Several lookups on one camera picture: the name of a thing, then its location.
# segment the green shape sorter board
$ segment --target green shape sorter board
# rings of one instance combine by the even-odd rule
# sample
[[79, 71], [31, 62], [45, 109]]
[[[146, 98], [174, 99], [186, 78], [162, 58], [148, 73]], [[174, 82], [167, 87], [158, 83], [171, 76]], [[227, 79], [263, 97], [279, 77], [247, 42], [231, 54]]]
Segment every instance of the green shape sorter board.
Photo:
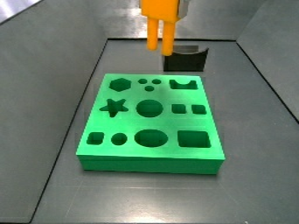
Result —
[[76, 154], [84, 170], [216, 174], [226, 158], [202, 78], [107, 74]]

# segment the shape cutout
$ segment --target shape cutout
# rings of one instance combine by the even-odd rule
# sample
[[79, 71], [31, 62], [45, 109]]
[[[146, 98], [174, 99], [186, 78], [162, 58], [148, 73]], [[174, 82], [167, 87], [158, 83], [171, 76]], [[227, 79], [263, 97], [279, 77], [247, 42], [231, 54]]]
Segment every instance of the shape cutout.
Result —
[[168, 141], [168, 136], [158, 129], [144, 129], [135, 134], [135, 141], [144, 147], [163, 146]]
[[146, 100], [138, 103], [135, 109], [140, 116], [156, 117], [163, 113], [164, 106], [159, 101]]
[[183, 104], [174, 104], [172, 105], [172, 112], [175, 114], [187, 114], [186, 106]]
[[110, 88], [116, 90], [118, 92], [122, 92], [131, 88], [131, 83], [132, 83], [131, 80], [120, 78], [110, 82]]
[[207, 115], [207, 110], [203, 105], [191, 105], [191, 111], [195, 115]]
[[91, 132], [88, 134], [87, 144], [100, 145], [100, 144], [103, 144], [103, 140], [104, 140], [104, 133], [103, 132]]
[[187, 84], [178, 83], [176, 80], [170, 80], [171, 89], [187, 89], [194, 90], [198, 89], [196, 80], [191, 80]]
[[211, 140], [206, 131], [179, 130], [178, 141], [180, 147], [187, 148], [210, 148]]
[[126, 99], [120, 101], [114, 101], [112, 99], [107, 99], [107, 106], [100, 109], [100, 111], [107, 111], [110, 113], [110, 117], [115, 117], [118, 112], [127, 112], [128, 108], [124, 107]]

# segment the gray floor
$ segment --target gray floor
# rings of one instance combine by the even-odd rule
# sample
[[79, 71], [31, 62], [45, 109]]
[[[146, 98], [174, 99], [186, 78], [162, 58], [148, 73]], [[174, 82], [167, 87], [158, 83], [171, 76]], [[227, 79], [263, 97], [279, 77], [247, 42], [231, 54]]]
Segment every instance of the gray floor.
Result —
[[76, 147], [104, 73], [163, 74], [144, 41], [110, 41], [33, 223], [298, 223], [299, 125], [238, 45], [198, 43], [210, 47], [200, 76], [227, 155], [219, 175], [82, 170]]

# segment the rectangular hole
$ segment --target rectangular hole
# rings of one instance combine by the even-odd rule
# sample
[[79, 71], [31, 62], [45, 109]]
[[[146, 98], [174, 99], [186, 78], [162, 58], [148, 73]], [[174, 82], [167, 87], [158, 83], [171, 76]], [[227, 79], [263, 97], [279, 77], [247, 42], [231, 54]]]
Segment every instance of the rectangular hole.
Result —
[[187, 148], [210, 148], [211, 140], [206, 131], [179, 130], [178, 141], [180, 147]]
[[172, 112], [175, 114], [186, 114], [187, 113], [186, 106], [183, 104], [174, 104], [172, 105]]
[[104, 140], [104, 133], [103, 132], [91, 132], [88, 134], [88, 144], [95, 144], [95, 145], [100, 145], [103, 144], [103, 140]]
[[191, 105], [191, 111], [195, 115], [207, 115], [207, 110], [203, 105]]

